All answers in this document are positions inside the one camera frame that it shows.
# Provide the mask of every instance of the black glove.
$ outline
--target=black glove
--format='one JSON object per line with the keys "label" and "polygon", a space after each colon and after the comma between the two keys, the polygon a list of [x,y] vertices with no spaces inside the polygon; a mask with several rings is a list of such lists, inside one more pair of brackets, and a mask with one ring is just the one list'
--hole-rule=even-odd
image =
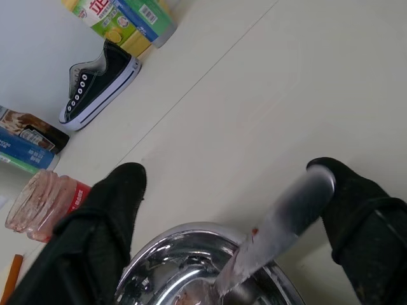
{"label": "black glove", "polygon": [[85,202],[62,219],[8,305],[112,304],[130,262],[134,221],[146,172],[126,163],[92,187]]}
{"label": "black glove", "polygon": [[407,205],[332,158],[318,158],[336,179],[322,214],[333,260],[364,305],[407,304]]}

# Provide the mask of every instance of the stainless steel bowl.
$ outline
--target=stainless steel bowl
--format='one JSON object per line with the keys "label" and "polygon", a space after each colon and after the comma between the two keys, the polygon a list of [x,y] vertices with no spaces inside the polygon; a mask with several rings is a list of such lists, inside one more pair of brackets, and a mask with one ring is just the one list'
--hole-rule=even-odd
{"label": "stainless steel bowl", "polygon": [[[149,242],[125,269],[116,291],[119,305],[173,304],[183,286],[196,279],[214,282],[244,235],[210,222],[174,227]],[[276,263],[259,270],[243,287],[255,304],[304,305]]]}

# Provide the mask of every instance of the white floor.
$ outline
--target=white floor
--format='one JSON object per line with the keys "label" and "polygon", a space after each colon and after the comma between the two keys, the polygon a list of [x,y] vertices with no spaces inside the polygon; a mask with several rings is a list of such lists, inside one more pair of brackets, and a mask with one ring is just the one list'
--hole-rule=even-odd
{"label": "white floor", "polygon": [[[181,1],[177,32],[56,171],[92,185],[146,167],[133,253],[185,222],[250,230],[318,156],[407,199],[406,14],[403,0]],[[307,304],[358,304],[330,251],[317,223],[279,262]]]}

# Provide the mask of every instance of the orange stick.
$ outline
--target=orange stick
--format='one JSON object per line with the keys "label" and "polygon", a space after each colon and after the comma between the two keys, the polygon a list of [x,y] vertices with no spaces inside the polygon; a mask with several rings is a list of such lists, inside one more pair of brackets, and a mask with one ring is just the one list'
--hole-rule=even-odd
{"label": "orange stick", "polygon": [[13,264],[11,264],[10,273],[8,274],[6,286],[4,286],[3,296],[0,305],[5,305],[8,298],[12,295],[17,283],[18,274],[20,273],[21,264],[23,263],[22,255],[14,255]]}

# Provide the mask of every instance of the black sneaker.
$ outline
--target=black sneaker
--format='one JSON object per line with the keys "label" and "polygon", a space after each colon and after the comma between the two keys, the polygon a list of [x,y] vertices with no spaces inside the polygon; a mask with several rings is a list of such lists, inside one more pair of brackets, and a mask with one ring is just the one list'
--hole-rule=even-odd
{"label": "black sneaker", "polygon": [[69,69],[69,103],[59,121],[68,130],[85,127],[133,81],[140,68],[138,59],[106,40],[97,60]]}

